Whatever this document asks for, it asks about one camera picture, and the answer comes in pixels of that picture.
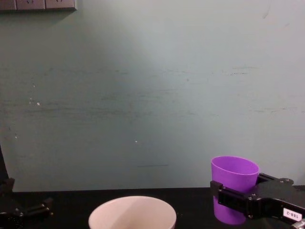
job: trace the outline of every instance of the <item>black table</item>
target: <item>black table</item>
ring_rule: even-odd
[[[43,223],[31,225],[31,229],[88,229],[90,213],[100,204],[125,196],[150,196],[162,199],[173,206],[177,213],[175,229],[273,229],[270,222],[248,220],[241,226],[229,226],[219,222],[213,213],[213,199],[209,188],[125,189],[101,191],[64,191],[14,193],[23,206],[54,198],[54,215]]]

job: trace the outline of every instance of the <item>label sticker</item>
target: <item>label sticker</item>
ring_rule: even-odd
[[[287,218],[290,218],[290,219],[293,219],[295,221],[302,220],[302,214],[297,213],[297,212],[292,211],[292,210],[289,210],[289,209],[286,209],[286,208],[284,208],[283,216],[285,216]]]

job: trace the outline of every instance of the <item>wall socket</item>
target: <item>wall socket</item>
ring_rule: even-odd
[[[76,0],[45,0],[46,9],[71,9],[76,10]]]
[[[16,9],[15,0],[0,0],[0,11],[13,11]]]
[[[16,0],[17,10],[45,10],[44,0]]]

